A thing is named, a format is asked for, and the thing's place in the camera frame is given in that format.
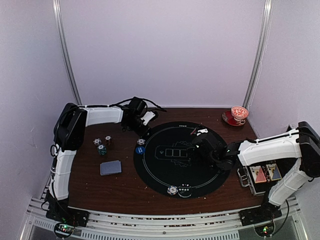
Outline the single white blue poker chip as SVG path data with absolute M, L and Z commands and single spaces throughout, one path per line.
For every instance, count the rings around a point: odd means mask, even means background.
M 139 138 L 139 139 L 137 140 L 137 144 L 138 144 L 139 146 L 143 146 L 143 145 L 145 145 L 145 143 L 146 143 L 146 140 L 143 139 L 143 138 Z

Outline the blue small blind button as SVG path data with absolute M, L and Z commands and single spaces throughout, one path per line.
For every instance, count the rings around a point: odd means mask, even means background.
M 136 149 L 135 149 L 135 152 L 138 154 L 138 155 L 143 155 L 145 153 L 146 149 L 145 147 L 143 146 L 138 146 Z

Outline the clear round dealer button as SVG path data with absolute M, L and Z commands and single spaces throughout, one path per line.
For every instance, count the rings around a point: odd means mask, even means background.
M 182 184 L 177 187 L 177 193 L 181 198 L 190 198 L 193 188 L 189 184 Z

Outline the white blue poker chip stack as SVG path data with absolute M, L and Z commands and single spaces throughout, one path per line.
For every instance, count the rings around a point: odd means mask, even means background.
M 100 138 L 96 138 L 96 139 L 94 139 L 94 141 L 93 141 L 93 143 L 94 143 L 94 145 L 95 146 L 99 146 L 99 145 L 101 145 L 102 144 L 102 141 L 101 141 L 101 139 Z

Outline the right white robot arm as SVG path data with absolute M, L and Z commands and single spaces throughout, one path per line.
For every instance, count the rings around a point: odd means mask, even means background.
M 307 181 L 320 176 L 320 136 L 306 122 L 283 134 L 223 145 L 211 132 L 200 133 L 191 142 L 193 152 L 208 165 L 223 171 L 237 163 L 243 167 L 273 160 L 293 158 L 293 167 L 268 192 L 267 202 L 259 206 L 256 216 L 268 220 L 285 200 Z

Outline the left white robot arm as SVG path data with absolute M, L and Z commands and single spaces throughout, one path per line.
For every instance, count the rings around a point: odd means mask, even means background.
M 47 201 L 52 213 L 61 222 L 72 218 L 68 206 L 69 179 L 75 155 L 82 146 L 85 130 L 88 126 L 99 124 L 120 124 L 123 131 L 133 131 L 138 136 L 149 130 L 149 122 L 158 114 L 147 109 L 145 99 L 133 97 L 125 101 L 125 105 L 76 105 L 67 103 L 53 129 L 51 152 L 53 163 L 50 169 L 51 180 Z

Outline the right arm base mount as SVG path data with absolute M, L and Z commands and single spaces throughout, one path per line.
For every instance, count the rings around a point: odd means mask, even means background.
M 242 226 L 254 225 L 255 233 L 259 237 L 270 237 L 276 228 L 274 220 L 282 216 L 282 211 L 279 206 L 266 203 L 241 210 L 239 216 Z

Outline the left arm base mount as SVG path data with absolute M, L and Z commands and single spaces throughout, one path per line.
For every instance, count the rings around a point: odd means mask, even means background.
M 61 207 L 57 203 L 50 204 L 46 213 L 48 219 L 56 221 L 53 233 L 60 239 L 69 238 L 77 227 L 86 227 L 90 213 L 69 207 Z

